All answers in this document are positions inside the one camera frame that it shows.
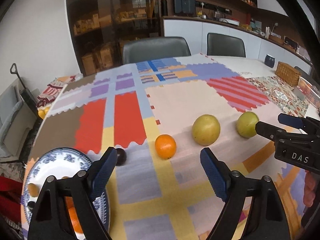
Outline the person right hand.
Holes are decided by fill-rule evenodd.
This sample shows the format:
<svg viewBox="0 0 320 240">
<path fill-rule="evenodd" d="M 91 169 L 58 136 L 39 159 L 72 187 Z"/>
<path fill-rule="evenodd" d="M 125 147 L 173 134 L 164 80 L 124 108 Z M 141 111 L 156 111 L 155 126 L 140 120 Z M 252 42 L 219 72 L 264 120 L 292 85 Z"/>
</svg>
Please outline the person right hand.
<svg viewBox="0 0 320 240">
<path fill-rule="evenodd" d="M 311 207 L 313 205 L 313 201 L 316 195 L 315 194 L 316 185 L 317 185 L 317 181 L 313 177 L 312 173 L 309 171 L 306 171 L 304 196 L 303 196 L 303 203 L 306 207 Z"/>
</svg>

